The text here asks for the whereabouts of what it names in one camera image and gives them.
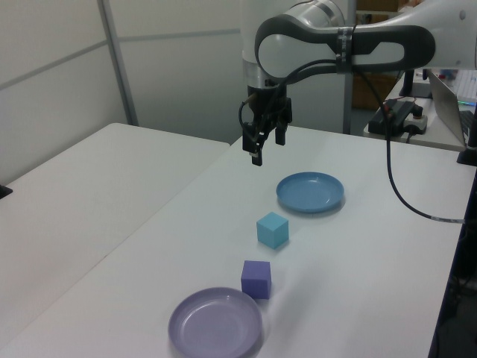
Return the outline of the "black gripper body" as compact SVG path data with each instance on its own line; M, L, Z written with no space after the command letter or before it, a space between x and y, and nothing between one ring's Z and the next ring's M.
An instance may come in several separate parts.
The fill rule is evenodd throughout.
M287 128L290 123L290 98L286 87L247 87L247 105L253 113L252 129Z

